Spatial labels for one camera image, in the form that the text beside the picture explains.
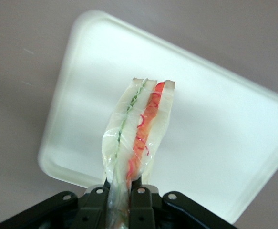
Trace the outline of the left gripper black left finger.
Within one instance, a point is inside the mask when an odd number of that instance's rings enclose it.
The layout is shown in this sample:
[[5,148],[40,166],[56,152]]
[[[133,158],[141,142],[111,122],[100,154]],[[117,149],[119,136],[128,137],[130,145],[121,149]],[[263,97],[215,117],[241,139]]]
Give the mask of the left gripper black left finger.
[[107,200],[110,184],[107,180],[103,184],[93,185],[80,198],[79,229],[105,229]]

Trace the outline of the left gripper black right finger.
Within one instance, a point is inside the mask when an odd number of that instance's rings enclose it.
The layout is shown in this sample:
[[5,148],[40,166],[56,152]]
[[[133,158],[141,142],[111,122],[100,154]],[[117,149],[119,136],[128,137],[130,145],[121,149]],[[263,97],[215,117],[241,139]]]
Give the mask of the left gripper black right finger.
[[154,206],[160,198],[158,188],[142,183],[142,178],[132,181],[130,195],[130,229],[160,229],[161,223]]

